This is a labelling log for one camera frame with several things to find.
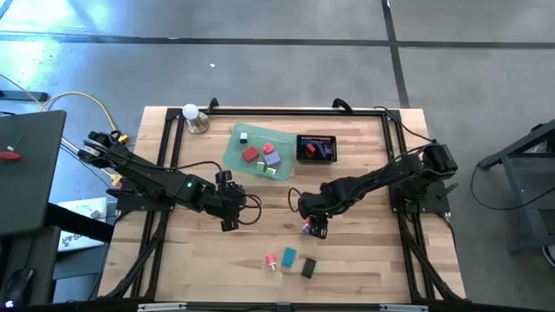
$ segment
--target wooden table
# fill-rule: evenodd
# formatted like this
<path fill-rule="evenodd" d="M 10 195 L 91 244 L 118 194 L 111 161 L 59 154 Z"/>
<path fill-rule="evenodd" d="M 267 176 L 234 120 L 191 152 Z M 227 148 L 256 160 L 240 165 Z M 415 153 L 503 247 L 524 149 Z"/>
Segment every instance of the wooden table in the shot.
<path fill-rule="evenodd" d="M 167 107 L 145 107 L 135 152 L 156 162 Z M 338 161 L 333 165 L 296 163 L 290 177 L 277 181 L 233 172 L 233 179 L 263 200 L 258 223 L 223 233 L 219 220 L 205 213 L 178 207 L 170 216 L 160 267 L 157 301 L 209 302 L 409 302 L 399 227 L 389 207 L 387 188 L 369 193 L 346 213 L 330 220 L 325 240 L 301 234 L 304 221 L 287 204 L 287 191 L 318 192 L 324 181 L 359 176 L 387 162 L 379 118 L 349 116 L 211 116 L 207 133 L 185 131 L 180 165 L 201 160 L 222 162 L 227 141 L 237 122 L 290 133 L 333 134 Z M 428 134 L 420 109 L 403 109 L 402 121 L 411 130 Z M 424 143 L 405 132 L 408 148 Z M 167 153 L 169 165 L 171 146 Z M 187 169 L 214 181 L 216 168 Z M 246 221 L 255 209 L 241 213 Z M 137 257 L 145 213 L 133 212 L 115 227 L 100 294 L 108 293 L 127 273 Z M 464 296 L 451 232 L 435 215 L 423 215 L 428 257 L 443 279 Z M 264 256 L 278 261 L 285 247 L 297 250 L 291 269 L 271 271 Z M 300 275 L 304 259 L 317 260 L 312 279 Z M 415 266 L 419 290 L 424 294 L 420 265 Z M 144 291 L 150 271 L 147 264 Z"/>

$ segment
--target white cable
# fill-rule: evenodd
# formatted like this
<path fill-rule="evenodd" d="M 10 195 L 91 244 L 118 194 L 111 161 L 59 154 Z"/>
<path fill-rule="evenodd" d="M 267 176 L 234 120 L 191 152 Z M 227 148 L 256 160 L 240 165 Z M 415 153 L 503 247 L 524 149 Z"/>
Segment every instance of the white cable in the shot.
<path fill-rule="evenodd" d="M 91 101 L 95 102 L 96 104 L 98 104 L 102 108 L 102 110 L 104 111 L 104 114 L 106 115 L 106 117 L 108 118 L 108 122 L 110 123 L 110 126 L 112 127 L 112 129 L 113 130 L 117 129 L 117 127 L 115 126 L 114 120 L 112 120 L 112 116 L 110 116 L 110 113 L 108 112 L 108 110 L 106 109 L 104 104 L 102 104 L 102 102 L 98 101 L 95 97 L 93 97 L 90 94 L 86 94 L 86 93 L 83 93 L 83 92 L 69 91 L 69 92 L 65 92 L 65 93 L 59 94 L 57 96 L 54 96 L 50 100 L 45 101 L 43 104 L 41 104 L 41 102 L 35 96 L 33 96 L 33 94 L 29 93 L 29 91 L 25 90 L 23 87 L 18 85 L 15 81 L 12 81 L 10 78 L 8 78 L 8 77 L 6 77 L 5 75 L 2 75 L 2 74 L 0 74 L 0 77 L 4 78 L 6 81 L 9 81 L 11 84 L 18 87 L 20 90 L 22 90 L 30 99 L 32 99 L 37 105 L 39 105 L 41 107 L 41 112 L 49 111 L 52 108 L 52 105 L 54 104 L 54 102 L 56 100 L 62 98 L 63 96 L 72 95 L 72 94 L 73 95 L 84 96 L 84 97 L 90 99 Z M 67 140 L 63 136 L 62 136 L 62 142 L 65 143 L 67 146 L 73 148 L 76 152 L 79 151 L 79 148 L 77 146 L 75 146 L 75 144 L 71 143 L 69 140 Z M 106 173 L 110 178 L 112 178 L 112 175 L 110 174 L 110 172 L 108 172 L 104 169 L 101 169 L 101 170 L 104 173 Z"/>

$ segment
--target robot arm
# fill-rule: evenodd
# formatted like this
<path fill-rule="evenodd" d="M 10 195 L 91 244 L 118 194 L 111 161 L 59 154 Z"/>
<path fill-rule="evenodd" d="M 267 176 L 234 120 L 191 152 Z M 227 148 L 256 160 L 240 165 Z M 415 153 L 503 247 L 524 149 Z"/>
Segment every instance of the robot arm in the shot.
<path fill-rule="evenodd" d="M 145 160 L 124 147 L 117 137 L 91 132 L 78 152 L 84 162 L 98 168 L 110 167 L 137 185 L 152 201 L 184 205 L 196 212 L 221 218 L 222 231 L 238 228 L 240 206 L 246 203 L 240 185 L 230 182 L 230 172 L 216 175 L 218 186 L 193 174 L 167 170 Z"/>
<path fill-rule="evenodd" d="M 367 192 L 396 184 L 405 200 L 415 201 L 426 195 L 431 183 L 451 178 L 458 168 L 447 146 L 437 143 L 400 156 L 404 157 L 361 177 L 324 183 L 319 194 L 302 193 L 297 202 L 298 211 L 303 219 L 310 219 L 310 234 L 326 238 L 328 218 L 346 212 Z"/>

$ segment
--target translucent green tray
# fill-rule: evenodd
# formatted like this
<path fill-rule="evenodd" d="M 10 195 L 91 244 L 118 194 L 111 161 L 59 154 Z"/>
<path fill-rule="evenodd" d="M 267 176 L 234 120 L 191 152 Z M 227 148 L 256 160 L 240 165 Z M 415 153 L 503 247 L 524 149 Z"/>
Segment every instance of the translucent green tray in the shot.
<path fill-rule="evenodd" d="M 239 135 L 247 133 L 248 142 L 241 144 Z M 270 179 L 285 180 L 289 177 L 291 166 L 295 161 L 295 145 L 297 136 L 293 133 L 285 133 L 276 130 L 270 130 L 263 127 L 255 127 L 244 123 L 235 125 L 232 131 L 232 137 L 227 143 L 224 154 L 224 164 L 232 169 L 241 172 L 247 172 L 254 175 L 263 176 Z M 276 169 L 275 174 L 269 174 L 257 170 L 257 162 L 264 161 L 264 151 L 262 146 L 270 142 L 274 146 L 274 151 L 279 154 L 281 162 L 270 168 Z M 250 146 L 258 149 L 258 158 L 248 163 L 243 159 L 243 151 Z"/>

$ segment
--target gray floor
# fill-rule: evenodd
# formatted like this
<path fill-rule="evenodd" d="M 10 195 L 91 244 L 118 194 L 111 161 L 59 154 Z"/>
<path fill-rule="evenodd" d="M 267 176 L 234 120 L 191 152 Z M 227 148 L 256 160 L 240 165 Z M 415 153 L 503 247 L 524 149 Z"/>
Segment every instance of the gray floor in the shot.
<path fill-rule="evenodd" d="M 390 0 L 390 5 L 399 40 L 555 41 L 555 4 L 549 0 Z M 14 0 L 0 31 L 388 39 L 379 0 Z M 1 73 L 31 90 L 93 94 L 131 134 L 146 105 L 206 104 L 214 96 L 223 105 L 327 107 L 341 97 L 356 107 L 400 106 L 387 47 L 0 42 L 0 51 Z M 450 202 L 468 298 L 553 309 L 555 270 L 540 251 L 506 254 L 506 244 L 522 232 L 518 213 L 480 207 L 468 184 L 478 160 L 554 117 L 555 49 L 408 48 L 400 49 L 400 56 L 410 106 L 425 110 L 431 134 L 449 145 L 460 166 L 453 178 L 460 186 Z M 0 88 L 11 87 L 0 81 Z M 89 101 L 68 97 L 56 107 L 68 111 L 66 135 L 74 142 L 92 129 L 109 130 Z M 0 110 L 29 112 L 36 106 L 4 101 Z M 478 180 L 485 201 L 513 205 L 502 172 Z M 492 185 L 498 184 L 506 192 L 494 192 Z M 61 154 L 51 201 L 101 196 L 103 189 Z"/>

